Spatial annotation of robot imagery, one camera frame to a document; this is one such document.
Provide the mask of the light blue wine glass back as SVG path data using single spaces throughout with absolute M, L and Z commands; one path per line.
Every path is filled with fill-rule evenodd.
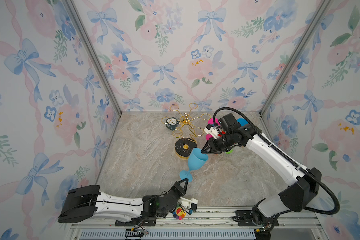
M 189 183 L 193 181 L 192 171 L 199 170 L 209 159 L 207 154 L 203 154 L 202 150 L 199 148 L 194 148 L 188 158 L 188 167 L 187 171 L 181 171 L 179 176 L 181 180 L 188 179 Z

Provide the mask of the magenta wine glass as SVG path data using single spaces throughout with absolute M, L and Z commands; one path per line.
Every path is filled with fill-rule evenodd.
M 208 124 L 212 124 L 215 127 L 220 126 L 220 124 L 218 123 L 218 120 L 213 120 L 213 119 L 209 119 Z

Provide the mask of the blue wine glass front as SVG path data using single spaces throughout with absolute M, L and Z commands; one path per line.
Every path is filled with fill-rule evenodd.
M 242 127 L 248 124 L 248 121 L 243 118 L 237 119 L 237 121 L 240 123 Z

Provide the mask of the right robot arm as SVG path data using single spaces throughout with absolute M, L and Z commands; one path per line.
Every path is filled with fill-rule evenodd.
M 280 215 L 301 212 L 318 195 L 320 185 L 310 175 L 320 180 L 321 173 L 287 160 L 283 151 L 256 126 L 242 125 L 233 114 L 228 114 L 218 120 L 210 119 L 204 132 L 209 138 L 202 148 L 203 154 L 221 154 L 235 147 L 246 147 L 270 165 L 287 184 L 285 190 L 255 204 L 245 217 L 237 216 L 238 221 L 247 219 L 270 230 Z

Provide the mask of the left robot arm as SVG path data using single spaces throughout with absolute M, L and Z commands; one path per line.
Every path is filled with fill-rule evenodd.
M 183 179 L 167 192 L 135 199 L 106 194 L 99 185 L 72 189 L 68 191 L 58 222 L 74 224 L 95 218 L 115 220 L 117 226 L 153 226 L 157 218 L 176 216 L 179 211 L 192 214 L 197 210 L 198 200 L 184 198 L 188 182 Z

